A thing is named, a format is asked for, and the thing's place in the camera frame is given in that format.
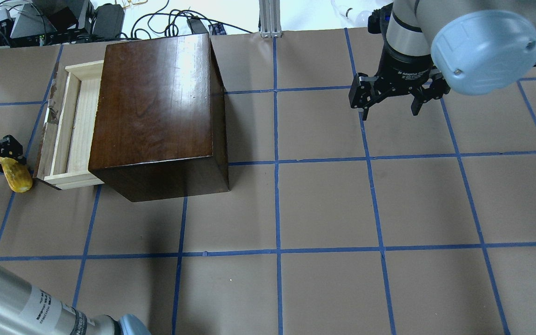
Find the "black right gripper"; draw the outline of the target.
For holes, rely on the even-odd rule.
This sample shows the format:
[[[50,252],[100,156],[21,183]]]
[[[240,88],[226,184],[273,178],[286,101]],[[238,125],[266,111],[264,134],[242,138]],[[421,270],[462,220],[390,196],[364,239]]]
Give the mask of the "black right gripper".
[[[434,66],[430,43],[412,13],[376,9],[368,31],[381,34],[384,45],[376,74],[355,74],[351,83],[349,106],[362,111],[362,121],[372,106],[389,97],[411,94],[411,113],[417,116],[423,104],[449,94],[451,87]]]

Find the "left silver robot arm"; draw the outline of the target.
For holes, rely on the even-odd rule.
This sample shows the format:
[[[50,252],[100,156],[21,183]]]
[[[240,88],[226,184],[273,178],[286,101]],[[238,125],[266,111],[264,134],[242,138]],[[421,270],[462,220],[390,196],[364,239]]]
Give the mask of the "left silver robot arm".
[[[12,136],[0,140],[0,172],[15,192],[32,188],[23,147]],[[126,314],[89,317],[0,266],[0,335],[148,335],[139,318]]]

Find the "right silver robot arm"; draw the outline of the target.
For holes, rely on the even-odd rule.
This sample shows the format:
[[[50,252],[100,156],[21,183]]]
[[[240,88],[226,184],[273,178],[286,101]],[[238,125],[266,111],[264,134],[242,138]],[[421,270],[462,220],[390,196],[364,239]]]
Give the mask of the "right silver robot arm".
[[[374,76],[358,73],[349,105],[411,95],[411,113],[450,91],[485,95],[536,67],[536,0],[390,0],[368,17],[383,39]]]

